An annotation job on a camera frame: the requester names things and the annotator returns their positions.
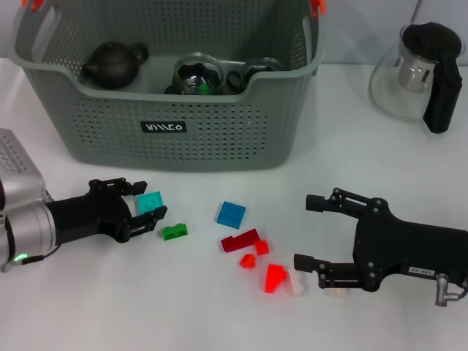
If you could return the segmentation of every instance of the cyan block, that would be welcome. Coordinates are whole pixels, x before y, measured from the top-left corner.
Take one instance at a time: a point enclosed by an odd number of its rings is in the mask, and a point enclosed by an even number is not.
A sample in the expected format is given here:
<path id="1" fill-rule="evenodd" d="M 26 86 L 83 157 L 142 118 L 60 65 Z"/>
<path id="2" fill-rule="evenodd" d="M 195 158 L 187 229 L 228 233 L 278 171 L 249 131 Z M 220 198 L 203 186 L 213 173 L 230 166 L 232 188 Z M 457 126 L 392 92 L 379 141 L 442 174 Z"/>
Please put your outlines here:
<path id="1" fill-rule="evenodd" d="M 152 192 L 137 196 L 138 214 L 145 214 L 162 206 L 164 206 L 164 203 L 162 202 L 161 192 Z"/>
<path id="2" fill-rule="evenodd" d="M 239 229 L 242 219 L 246 213 L 246 208 L 235 203 L 224 202 L 219 212 L 216 223 Z"/>

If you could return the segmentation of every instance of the green indicator light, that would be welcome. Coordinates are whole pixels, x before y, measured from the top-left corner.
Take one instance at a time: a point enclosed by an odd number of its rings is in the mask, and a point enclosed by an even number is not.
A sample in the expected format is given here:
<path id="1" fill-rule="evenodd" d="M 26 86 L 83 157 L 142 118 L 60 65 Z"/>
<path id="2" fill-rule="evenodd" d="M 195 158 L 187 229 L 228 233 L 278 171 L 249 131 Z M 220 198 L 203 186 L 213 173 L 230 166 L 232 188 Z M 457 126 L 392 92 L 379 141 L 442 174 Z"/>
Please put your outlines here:
<path id="1" fill-rule="evenodd" d="M 15 262 L 24 260 L 25 258 L 28 258 L 27 254 L 20 254 L 15 258 Z"/>

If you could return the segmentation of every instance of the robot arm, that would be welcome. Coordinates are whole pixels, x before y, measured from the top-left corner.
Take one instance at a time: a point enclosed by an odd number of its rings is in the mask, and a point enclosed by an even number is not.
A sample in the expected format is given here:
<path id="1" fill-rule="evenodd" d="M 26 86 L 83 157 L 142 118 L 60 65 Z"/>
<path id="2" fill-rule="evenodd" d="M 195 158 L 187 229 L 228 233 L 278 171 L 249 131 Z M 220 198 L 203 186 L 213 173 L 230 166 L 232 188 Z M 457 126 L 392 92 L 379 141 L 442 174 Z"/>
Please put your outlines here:
<path id="1" fill-rule="evenodd" d="M 122 198 L 143 194 L 146 187 L 144 181 L 130 184 L 125 178 L 93 180 L 84 196 L 53 201 L 18 139 L 0 129 L 1 269 L 44 260 L 60 245 L 91 235 L 125 243 L 154 230 L 167 208 L 133 217 Z"/>
<path id="2" fill-rule="evenodd" d="M 457 301 L 468 293 L 468 232 L 401 221 L 390 212 L 387 201 L 340 189 L 334 189 L 327 200 L 309 195 L 306 209 L 341 213 L 358 220 L 354 263 L 330 263 L 295 255 L 295 269 L 316 271 L 319 287 L 374 292 L 386 276 L 399 273 L 436 280 L 438 306 L 446 306 L 447 301 Z M 449 282 L 464 292 L 449 294 Z"/>

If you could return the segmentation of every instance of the white block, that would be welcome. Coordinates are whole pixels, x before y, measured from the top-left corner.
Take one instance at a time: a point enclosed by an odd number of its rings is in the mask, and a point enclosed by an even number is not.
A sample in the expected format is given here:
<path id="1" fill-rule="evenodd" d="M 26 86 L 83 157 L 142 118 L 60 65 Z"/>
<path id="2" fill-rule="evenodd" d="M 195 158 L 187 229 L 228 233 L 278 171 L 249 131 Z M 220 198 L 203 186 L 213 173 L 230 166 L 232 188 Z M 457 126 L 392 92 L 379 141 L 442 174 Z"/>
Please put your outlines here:
<path id="1" fill-rule="evenodd" d="M 299 296 L 304 291 L 304 286 L 299 279 L 299 273 L 294 268 L 288 268 L 287 274 L 290 277 L 292 293 L 294 296 Z"/>
<path id="2" fill-rule="evenodd" d="M 336 287 L 330 289 L 330 295 L 334 298 L 343 298 L 344 296 L 346 296 L 346 294 L 346 289 L 339 289 Z"/>

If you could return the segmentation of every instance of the green block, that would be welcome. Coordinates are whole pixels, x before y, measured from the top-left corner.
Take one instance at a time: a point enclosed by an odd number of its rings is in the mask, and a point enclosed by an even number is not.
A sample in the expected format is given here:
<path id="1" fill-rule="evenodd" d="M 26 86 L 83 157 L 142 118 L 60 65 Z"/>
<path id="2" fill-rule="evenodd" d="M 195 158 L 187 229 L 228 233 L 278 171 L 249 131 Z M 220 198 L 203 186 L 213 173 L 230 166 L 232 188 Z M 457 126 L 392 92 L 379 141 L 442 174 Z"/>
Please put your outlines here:
<path id="1" fill-rule="evenodd" d="M 189 231 L 185 224 L 177 224 L 175 227 L 166 227 L 162 230 L 162 237 L 165 241 L 180 238 L 188 234 Z"/>

